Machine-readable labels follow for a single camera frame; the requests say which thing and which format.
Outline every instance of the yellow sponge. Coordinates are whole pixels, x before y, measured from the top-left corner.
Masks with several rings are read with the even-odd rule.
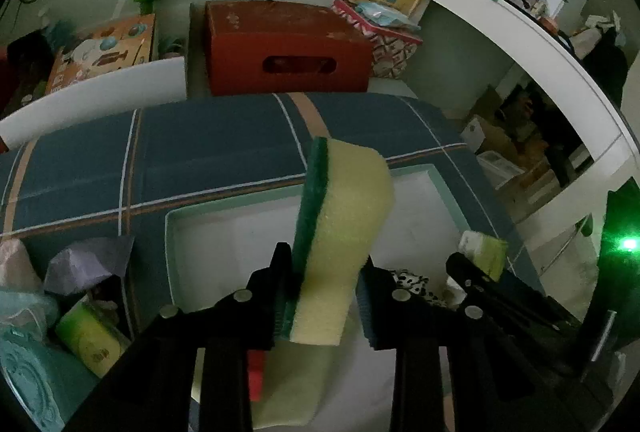
[[[314,140],[292,250],[302,284],[285,308],[286,338],[340,343],[358,273],[393,202],[389,169],[375,150]]]

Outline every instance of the black and white spotted cloth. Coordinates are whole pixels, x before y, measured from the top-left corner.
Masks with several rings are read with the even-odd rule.
[[[427,300],[428,303],[434,306],[446,307],[444,301],[440,300],[437,295],[433,293],[433,290],[431,290],[429,286],[429,277],[416,275],[408,269],[390,271],[394,275],[397,287],[406,289],[410,293],[421,296]]]

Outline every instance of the silver screw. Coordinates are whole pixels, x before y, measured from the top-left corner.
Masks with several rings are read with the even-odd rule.
[[[252,296],[254,296],[254,294],[248,289],[239,289],[234,293],[234,300],[236,302],[248,302]]]
[[[173,318],[178,314],[178,307],[169,304],[160,309],[160,316],[164,319]]]
[[[406,302],[407,300],[409,300],[409,298],[411,298],[411,293],[404,289],[394,289],[393,291],[391,291],[391,298],[398,302]]]
[[[482,309],[478,306],[467,306],[465,307],[465,315],[471,318],[472,320],[479,320],[482,318]]]

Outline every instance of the green light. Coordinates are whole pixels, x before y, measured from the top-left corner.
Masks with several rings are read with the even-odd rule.
[[[633,251],[638,247],[638,241],[635,238],[625,238],[622,242],[622,248],[627,251]]]

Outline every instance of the pink box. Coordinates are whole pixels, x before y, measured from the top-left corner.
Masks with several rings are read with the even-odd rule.
[[[421,37],[416,34],[373,24],[347,0],[334,0],[331,9],[373,43],[371,76],[376,78],[399,78],[406,68],[406,60],[422,45]]]

